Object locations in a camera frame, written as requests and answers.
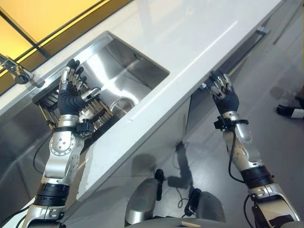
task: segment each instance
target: wire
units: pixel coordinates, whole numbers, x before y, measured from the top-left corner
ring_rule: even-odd
[[[22,212],[24,212],[25,210],[29,209],[29,206],[27,206],[26,208],[24,209],[21,209],[13,214],[11,214],[10,216],[6,217],[1,223],[0,223],[0,227],[3,227],[12,217],[14,217],[15,215],[17,214],[20,214]]]
[[[189,200],[189,199],[183,198],[183,197],[181,196],[181,192],[179,191],[179,189],[178,189],[178,188],[175,188],[175,189],[176,189],[176,191],[178,192],[178,194],[180,195],[180,201],[178,202],[177,207],[178,207],[178,208],[182,208],[182,206],[183,206],[183,200]]]
[[[22,219],[20,219],[20,221],[17,223],[16,228],[19,227],[20,223],[25,219],[26,215],[22,217]]]
[[[244,200],[243,210],[244,210],[244,215],[245,215],[245,219],[246,219],[247,223],[249,224],[249,226],[250,226],[251,228],[254,228],[253,225],[250,223],[250,221],[249,221],[249,219],[248,219],[248,217],[247,217],[247,213],[246,213],[246,204],[247,204],[247,201],[248,201],[249,197],[250,197],[250,196],[247,195],[246,198],[245,198],[245,200]]]
[[[41,144],[41,145],[38,147],[38,149],[36,150],[35,155],[34,155],[34,158],[33,158],[33,167],[34,167],[34,169],[35,169],[37,172],[39,172],[39,173],[41,173],[41,174],[43,174],[43,172],[41,172],[40,170],[37,169],[37,167],[36,167],[36,165],[35,165],[35,160],[36,160],[36,156],[37,156],[38,152],[40,151],[41,147],[44,145],[44,143],[45,143],[50,137],[51,137],[51,136],[49,136],[46,140],[44,140],[44,141],[42,142],[42,144]]]
[[[231,147],[231,152],[230,152],[230,157],[229,157],[228,173],[229,173],[229,176],[230,176],[232,179],[234,179],[234,180],[236,180],[236,181],[238,181],[238,182],[240,182],[240,183],[244,183],[242,180],[239,180],[239,179],[235,178],[235,177],[232,176],[232,174],[231,174],[232,157],[233,157],[233,153],[234,153],[234,147],[235,147],[235,145],[236,145],[236,131],[235,131],[234,128],[232,128],[231,131],[232,131],[232,133],[233,133],[233,142],[232,142],[232,147]]]

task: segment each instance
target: black glove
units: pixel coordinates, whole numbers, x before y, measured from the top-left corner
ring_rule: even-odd
[[[239,106],[238,96],[234,92],[227,75],[212,71],[205,82],[211,91],[213,100],[220,114],[237,111]]]

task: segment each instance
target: robotic hand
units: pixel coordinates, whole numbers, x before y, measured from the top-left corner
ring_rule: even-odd
[[[248,197],[254,206],[252,211],[256,227],[284,227],[292,221],[300,221],[295,209],[288,201],[280,186],[274,182],[263,164],[260,153],[253,145],[248,121],[237,113],[239,101],[232,83],[225,74],[212,71],[205,82],[210,90],[220,116],[214,123],[223,132],[229,153],[230,176],[248,187]],[[243,180],[231,175],[231,163],[239,170]]]
[[[75,72],[79,61],[70,60],[64,68],[59,84],[58,108],[60,120],[49,143],[50,156],[41,179],[34,203],[29,207],[22,228],[65,228],[58,222],[66,210],[69,188],[79,166],[84,138],[93,128],[89,122],[79,123],[79,110],[97,96],[94,88],[78,95],[73,88],[81,70]]]

